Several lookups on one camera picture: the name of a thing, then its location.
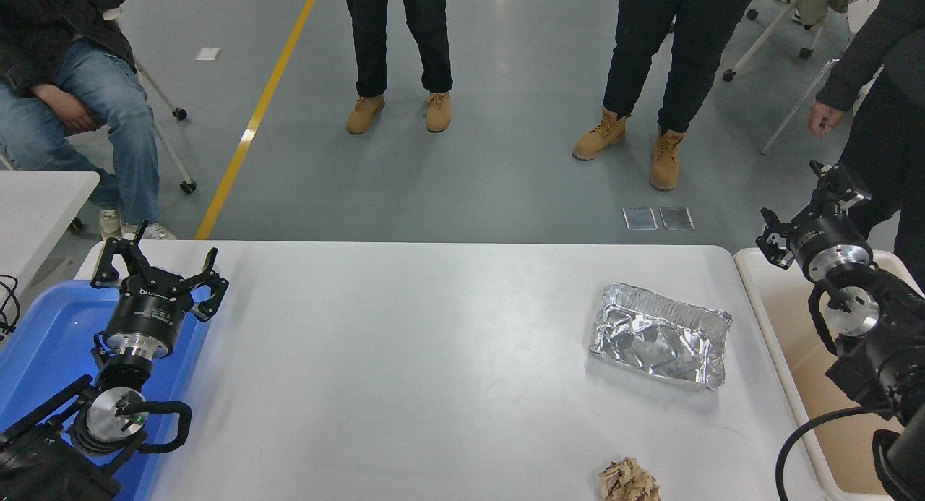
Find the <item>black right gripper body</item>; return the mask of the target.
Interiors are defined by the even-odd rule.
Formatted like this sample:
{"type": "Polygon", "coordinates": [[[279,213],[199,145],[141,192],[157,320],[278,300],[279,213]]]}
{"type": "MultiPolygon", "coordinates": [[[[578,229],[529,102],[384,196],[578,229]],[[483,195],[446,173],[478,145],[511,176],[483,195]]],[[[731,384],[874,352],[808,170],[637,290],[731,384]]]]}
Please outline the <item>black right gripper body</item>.
{"type": "Polygon", "coordinates": [[[866,266],[873,260],[866,239],[845,215],[813,218],[797,224],[786,246],[804,273],[828,273],[839,266],[866,266]]]}

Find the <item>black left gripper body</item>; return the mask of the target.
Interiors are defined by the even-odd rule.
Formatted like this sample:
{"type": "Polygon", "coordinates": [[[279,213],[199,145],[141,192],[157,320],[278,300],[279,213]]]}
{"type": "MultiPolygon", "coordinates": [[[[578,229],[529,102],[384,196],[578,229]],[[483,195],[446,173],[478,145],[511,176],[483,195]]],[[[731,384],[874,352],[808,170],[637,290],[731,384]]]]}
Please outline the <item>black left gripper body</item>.
{"type": "Polygon", "coordinates": [[[135,334],[174,344],[178,340],[183,317],[192,309],[191,291],[172,296],[166,290],[150,291],[139,284],[122,281],[120,297],[107,325],[107,343],[117,344],[135,334]]]}

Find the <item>person's hand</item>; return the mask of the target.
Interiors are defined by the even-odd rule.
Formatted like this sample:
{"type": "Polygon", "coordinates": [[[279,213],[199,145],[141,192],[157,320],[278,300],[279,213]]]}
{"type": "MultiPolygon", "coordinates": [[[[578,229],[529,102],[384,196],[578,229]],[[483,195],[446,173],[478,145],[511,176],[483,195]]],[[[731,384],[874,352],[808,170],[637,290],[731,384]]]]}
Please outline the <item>person's hand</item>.
{"type": "Polygon", "coordinates": [[[843,116],[845,116],[845,112],[842,110],[826,105],[826,103],[815,101],[809,110],[806,127],[816,138],[823,138],[824,135],[831,133],[842,122],[843,116]]]}

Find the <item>seated person's right hand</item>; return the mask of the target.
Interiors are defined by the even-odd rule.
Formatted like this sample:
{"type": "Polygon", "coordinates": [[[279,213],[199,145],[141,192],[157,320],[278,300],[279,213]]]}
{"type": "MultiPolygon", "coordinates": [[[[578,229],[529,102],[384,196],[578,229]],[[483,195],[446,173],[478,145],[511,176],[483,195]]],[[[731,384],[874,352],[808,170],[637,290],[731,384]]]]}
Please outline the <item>seated person's right hand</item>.
{"type": "Polygon", "coordinates": [[[92,132],[102,127],[89,106],[53,84],[33,85],[30,92],[49,106],[66,133],[92,132]]]}

